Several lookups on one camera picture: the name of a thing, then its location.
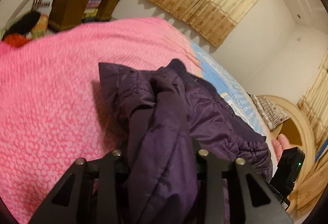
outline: metal screw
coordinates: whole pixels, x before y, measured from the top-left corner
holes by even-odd
[[[121,150],[116,149],[116,150],[113,150],[113,155],[114,156],[121,156],[122,155],[122,152],[121,152]]]
[[[76,165],[83,165],[86,160],[83,157],[78,158],[75,160]]]
[[[239,157],[239,158],[236,159],[236,163],[238,165],[245,165],[246,161],[243,158]]]
[[[206,149],[201,149],[198,151],[198,154],[201,156],[208,156],[208,151]]]

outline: pink blanket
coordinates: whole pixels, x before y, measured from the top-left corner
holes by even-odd
[[[198,74],[189,41],[159,18],[81,25],[14,49],[0,43],[0,196],[26,224],[78,157],[101,158],[122,133],[101,97],[98,62]]]

